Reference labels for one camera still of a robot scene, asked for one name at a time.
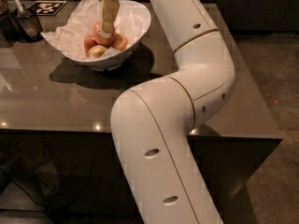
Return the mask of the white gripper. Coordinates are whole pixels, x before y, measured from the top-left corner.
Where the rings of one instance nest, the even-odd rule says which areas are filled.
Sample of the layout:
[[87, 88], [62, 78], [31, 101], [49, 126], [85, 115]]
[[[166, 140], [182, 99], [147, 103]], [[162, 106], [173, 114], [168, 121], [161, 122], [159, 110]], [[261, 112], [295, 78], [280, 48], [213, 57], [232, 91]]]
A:
[[102, 14], [99, 33], [103, 38], [110, 38], [114, 30], [114, 21], [120, 8], [119, 0], [102, 0]]

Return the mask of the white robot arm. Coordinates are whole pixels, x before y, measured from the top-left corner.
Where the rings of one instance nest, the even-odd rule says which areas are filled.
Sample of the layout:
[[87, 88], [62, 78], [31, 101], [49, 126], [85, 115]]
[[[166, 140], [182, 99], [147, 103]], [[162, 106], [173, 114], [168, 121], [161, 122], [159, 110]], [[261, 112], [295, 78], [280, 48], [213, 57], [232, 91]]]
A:
[[111, 111], [122, 170], [144, 224], [223, 224], [187, 141], [221, 110], [235, 67], [199, 0], [150, 0], [178, 70], [125, 91]]

